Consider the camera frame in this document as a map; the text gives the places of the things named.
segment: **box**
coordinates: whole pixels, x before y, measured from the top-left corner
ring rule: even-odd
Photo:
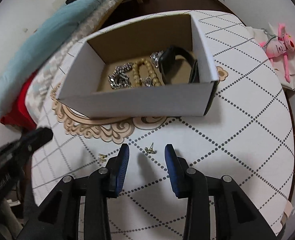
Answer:
[[[89,117],[203,116],[218,83],[214,59],[197,19],[188,13],[133,19],[86,38],[57,93],[57,100]],[[177,57],[170,85],[113,90],[107,79],[115,67],[175,45],[198,60],[199,83],[188,84],[191,67]],[[156,69],[159,80],[162,80]],[[147,76],[145,67],[141,77]],[[133,77],[128,73],[133,84]]]

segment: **light blue comforter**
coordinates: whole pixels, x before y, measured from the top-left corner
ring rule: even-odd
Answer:
[[[28,77],[103,1],[77,0],[61,7],[25,41],[0,78],[0,118],[11,111],[12,104]]]

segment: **white tablecloth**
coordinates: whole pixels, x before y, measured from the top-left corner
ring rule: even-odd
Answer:
[[[292,124],[280,82],[264,51],[237,17],[218,11],[182,13],[199,19],[221,77],[209,113],[205,117],[101,120],[74,113],[54,97],[80,41],[58,71],[38,124],[52,127],[54,138],[33,155],[36,203],[63,176],[88,176],[102,165],[99,153],[115,156],[120,144],[127,143],[130,160],[124,191],[108,200],[113,240],[181,239],[187,200],[175,197],[168,179],[164,147],[172,143],[179,156],[205,175],[232,176],[278,234],[294,166]],[[171,12],[139,19],[167,14]],[[155,155],[144,151],[152,143]],[[213,215],[212,201],[210,207]]]

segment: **tablecloth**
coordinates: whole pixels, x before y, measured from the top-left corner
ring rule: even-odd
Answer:
[[[181,12],[198,18],[217,64],[220,83],[208,114],[89,120],[74,112],[57,102],[55,94],[82,45],[79,41],[66,55],[41,112],[38,126],[51,127],[54,137],[33,155],[35,201],[39,205],[63,176],[88,176],[104,166],[98,155],[116,156],[120,144],[127,143],[130,160],[123,192],[108,200],[113,240],[181,239],[187,200],[177,199],[171,189],[164,158],[164,147],[171,143],[179,156],[205,175],[232,176],[278,234],[294,167],[293,130],[280,82],[264,51],[236,16]],[[93,35],[169,14],[131,19]],[[144,150],[152,143],[154,155]],[[214,239],[211,197],[209,203]]]

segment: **strap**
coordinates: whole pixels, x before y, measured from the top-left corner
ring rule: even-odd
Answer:
[[[189,78],[189,83],[198,83],[199,82],[199,71],[198,71],[198,61],[195,60],[192,55],[183,48],[170,46],[159,58],[159,70],[162,74],[162,80],[165,85],[170,84],[170,81],[167,78],[168,73],[172,69],[175,57],[177,55],[183,56],[189,65],[191,66],[191,73]]]

